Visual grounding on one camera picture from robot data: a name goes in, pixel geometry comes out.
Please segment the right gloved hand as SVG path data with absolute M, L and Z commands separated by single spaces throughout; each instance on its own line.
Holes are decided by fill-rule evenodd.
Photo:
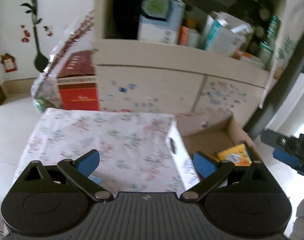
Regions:
M 304 239 L 304 199 L 297 207 L 296 220 L 293 224 L 290 239 Z

